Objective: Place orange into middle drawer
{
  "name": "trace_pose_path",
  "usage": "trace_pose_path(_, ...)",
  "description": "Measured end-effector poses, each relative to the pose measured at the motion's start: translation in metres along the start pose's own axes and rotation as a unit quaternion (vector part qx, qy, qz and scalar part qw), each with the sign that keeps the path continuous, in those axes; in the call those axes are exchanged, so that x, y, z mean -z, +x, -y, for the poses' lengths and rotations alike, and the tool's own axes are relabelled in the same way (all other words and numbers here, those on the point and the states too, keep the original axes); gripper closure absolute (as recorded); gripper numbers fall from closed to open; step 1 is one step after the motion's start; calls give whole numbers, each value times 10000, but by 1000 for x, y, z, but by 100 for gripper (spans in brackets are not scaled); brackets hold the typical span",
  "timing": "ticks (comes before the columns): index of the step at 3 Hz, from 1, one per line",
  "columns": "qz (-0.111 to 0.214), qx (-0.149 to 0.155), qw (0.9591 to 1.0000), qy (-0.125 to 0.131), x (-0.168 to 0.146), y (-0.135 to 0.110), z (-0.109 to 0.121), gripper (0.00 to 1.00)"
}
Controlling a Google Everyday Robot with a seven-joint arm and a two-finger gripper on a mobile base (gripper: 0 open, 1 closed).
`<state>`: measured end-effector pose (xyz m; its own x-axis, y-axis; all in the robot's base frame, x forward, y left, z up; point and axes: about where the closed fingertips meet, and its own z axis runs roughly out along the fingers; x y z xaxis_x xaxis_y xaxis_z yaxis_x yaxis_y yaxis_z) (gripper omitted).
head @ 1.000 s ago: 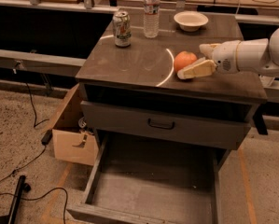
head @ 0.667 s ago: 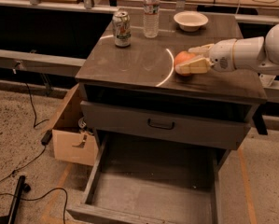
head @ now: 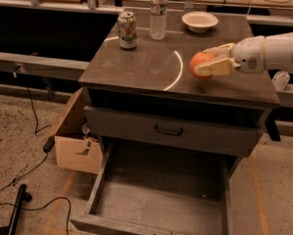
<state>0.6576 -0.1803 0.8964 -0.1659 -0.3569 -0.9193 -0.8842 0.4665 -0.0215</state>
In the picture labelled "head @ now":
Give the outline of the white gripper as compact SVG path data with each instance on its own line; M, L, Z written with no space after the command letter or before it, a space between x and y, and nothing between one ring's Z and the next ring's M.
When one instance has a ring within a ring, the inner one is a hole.
M237 68L242 73L260 73L264 70L264 40L263 36L249 37L236 44L226 43L205 49L204 53L225 57L196 65L194 71L199 76L230 75Z

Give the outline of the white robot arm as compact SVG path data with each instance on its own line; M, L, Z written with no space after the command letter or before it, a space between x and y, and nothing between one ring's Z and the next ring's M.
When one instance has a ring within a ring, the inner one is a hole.
M214 57L193 67L198 76L230 75L234 71L261 73L282 70L293 73L293 32L248 37L203 51Z

